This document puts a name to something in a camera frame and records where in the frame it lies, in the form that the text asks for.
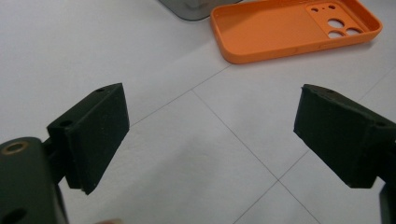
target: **tiled floor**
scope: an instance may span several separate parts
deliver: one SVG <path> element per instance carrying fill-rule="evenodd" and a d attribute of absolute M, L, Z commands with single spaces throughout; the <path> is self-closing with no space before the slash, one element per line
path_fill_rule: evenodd
<path fill-rule="evenodd" d="M 91 195 L 61 182 L 71 223 L 380 223 L 384 183 L 349 189 L 292 131 L 305 83 L 396 121 L 396 2 L 362 2 L 384 24 L 371 43 L 235 65 L 208 19 L 156 0 L 0 1 L 0 141 L 45 140 L 122 82 L 131 131 Z"/>

